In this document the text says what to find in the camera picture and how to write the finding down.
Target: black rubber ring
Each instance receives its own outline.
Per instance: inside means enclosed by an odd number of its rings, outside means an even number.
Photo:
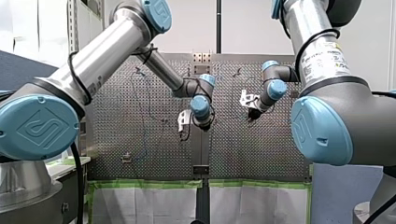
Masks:
[[[327,13],[329,13],[330,10],[332,10],[332,7],[334,7],[334,3],[335,3],[335,0],[329,1],[329,6],[327,7],[327,10],[326,10]]]
[[[58,88],[52,86],[50,83],[43,81],[41,79],[38,79],[38,78],[35,78],[30,83],[33,85],[36,85],[40,88],[43,88],[44,90],[49,91],[50,93],[54,94],[55,96],[63,99],[64,101],[66,101],[68,104],[70,104],[76,110],[76,113],[78,114],[78,117],[80,119],[84,118],[84,116],[85,116],[84,109],[63,91],[60,91]]]
[[[303,97],[308,95],[309,93],[311,93],[312,91],[315,91],[319,88],[325,87],[325,86],[330,86],[332,84],[337,84],[337,83],[342,83],[342,82],[355,82],[355,83],[360,83],[368,88],[369,84],[362,78],[359,77],[332,77],[332,78],[328,78],[325,79],[323,81],[320,81],[312,86],[309,86],[308,88],[306,88],[305,90],[303,90],[300,93],[299,97]]]
[[[390,175],[393,178],[396,178],[396,166],[384,166],[383,172],[385,175]]]
[[[10,159],[8,157],[0,156],[0,163],[14,162],[16,160]]]
[[[306,48],[308,48],[308,46],[320,35],[324,35],[326,33],[336,33],[337,34],[337,39],[340,37],[340,32],[336,29],[326,29],[326,30],[322,30],[319,33],[312,35],[311,37],[309,37],[309,39],[301,46],[300,50],[297,53],[297,57],[296,57],[296,64],[294,66],[294,70],[296,71],[297,77],[301,77],[300,76],[300,60],[303,57],[304,51],[306,50]]]

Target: metal pole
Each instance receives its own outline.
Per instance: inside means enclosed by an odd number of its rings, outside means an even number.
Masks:
[[[94,96],[131,53],[150,40],[151,33],[143,20],[132,10],[119,9],[115,21],[73,58],[76,75]],[[71,76],[68,65],[43,80],[84,105],[85,94]]]
[[[216,53],[221,53],[221,0],[217,0]]]
[[[161,53],[156,49],[150,48],[140,49],[144,54],[136,55],[142,62],[146,62],[146,66],[159,77],[172,91],[177,91],[183,85],[183,78],[175,71],[175,69],[166,62]]]

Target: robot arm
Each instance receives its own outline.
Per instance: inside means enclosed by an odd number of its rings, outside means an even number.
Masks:
[[[0,102],[0,155],[18,161],[40,161],[69,148],[77,136],[78,121],[85,116],[85,105],[137,51],[143,52],[138,57],[173,92],[186,90],[178,97],[202,94],[211,99],[214,83],[208,84],[210,76],[199,81],[183,80],[160,53],[147,50],[146,45],[156,35],[168,31],[171,23],[164,0],[118,5],[111,25],[74,58],[69,58],[69,64],[48,78],[36,78],[25,84]],[[191,83],[199,87],[194,92],[189,91]]]
[[[294,73],[304,88],[291,111],[292,135],[297,148],[313,162],[392,166],[396,164],[396,101],[373,96],[367,82],[352,75],[337,43],[339,30],[333,28],[349,23],[360,3],[287,0],[274,4],[273,17],[280,15],[290,33],[296,54]],[[264,81],[287,81],[281,74],[293,73],[273,63],[262,70]],[[271,88],[264,87],[255,112],[265,112],[261,103],[268,107],[276,102],[272,94]]]

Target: wire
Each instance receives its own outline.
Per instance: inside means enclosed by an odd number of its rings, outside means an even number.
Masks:
[[[387,211],[391,206],[396,203],[396,195],[391,197],[387,202],[385,202],[381,207],[379,207],[363,224],[371,224],[376,218],[381,216],[385,211]]]
[[[143,61],[143,64],[146,64],[146,62],[149,60],[149,58],[151,57],[152,51],[157,50],[158,48],[154,48],[154,45],[151,44],[150,48],[144,52],[134,52],[131,55],[132,56],[139,56],[139,55],[145,55],[148,53],[148,56],[146,57],[145,61]]]
[[[320,37],[321,35],[324,35],[324,34],[330,33],[330,32],[336,33],[337,34],[337,39],[341,35],[340,31],[337,30],[337,29],[331,28],[331,29],[322,30],[319,33],[311,35],[311,37],[309,37],[308,40],[305,43],[303,43],[303,45],[300,47],[300,50],[298,51],[297,56],[296,56],[296,63],[295,63],[295,69],[294,69],[296,71],[297,77],[301,77],[300,76],[300,60],[303,57],[303,54],[304,54],[306,48],[308,48],[308,46],[312,42],[314,42],[317,39],[317,37]]]
[[[280,23],[282,24],[286,36],[290,39],[290,34],[285,23],[285,0],[282,0],[282,4],[280,4]]]
[[[147,148],[147,130],[146,130],[146,122],[145,117],[143,116],[143,106],[139,101],[139,97],[137,96],[136,89],[134,87],[134,83],[131,81],[132,84],[132,91],[134,92],[134,96],[136,98],[137,104],[140,110],[140,116],[143,123],[143,150],[138,153],[138,156],[134,158],[134,161],[140,161],[144,159],[148,155],[148,148]]]
[[[396,93],[393,92],[386,92],[386,91],[373,91],[372,95],[379,95],[379,96],[388,96],[390,98],[396,99]]]
[[[73,66],[73,57],[78,53],[78,51],[71,52],[69,54],[69,57],[67,59],[67,64],[69,65],[70,69],[70,75],[72,75],[72,78],[77,82],[79,87],[84,91],[85,95],[87,96],[88,101],[85,103],[85,105],[89,105],[92,102],[92,96],[90,92],[87,90],[87,88],[84,86],[82,83],[81,79],[76,75],[74,66]]]
[[[189,118],[189,120],[190,120],[190,125],[189,125],[189,131],[188,131],[187,137],[182,138],[182,133],[181,133],[181,134],[180,134],[180,142],[187,142],[187,141],[189,140],[189,138],[190,138],[191,121],[192,121],[192,112],[190,113],[190,118]]]
[[[73,157],[76,164],[77,180],[78,180],[78,214],[77,214],[77,224],[82,224],[82,219],[84,215],[84,175],[82,173],[82,165],[79,159],[79,153],[76,143],[70,146],[72,149]]]
[[[10,97],[14,93],[15,91],[6,91],[0,93],[0,102],[5,101],[8,97]]]

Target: white wall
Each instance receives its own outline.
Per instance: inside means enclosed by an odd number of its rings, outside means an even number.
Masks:
[[[372,91],[387,91],[389,76],[393,76],[389,54],[394,3],[378,2],[362,0],[358,14],[342,30],[340,44],[352,73],[363,77]]]
[[[154,43],[160,50],[216,51],[216,1],[168,2],[174,24],[167,34],[156,37]],[[340,38],[353,74],[366,79],[374,91],[387,91],[389,74],[393,74],[389,57],[392,5],[390,0],[381,4],[362,0],[356,18],[343,28]],[[279,21],[271,19],[270,11],[270,0],[223,0],[223,53],[292,54],[290,41]]]

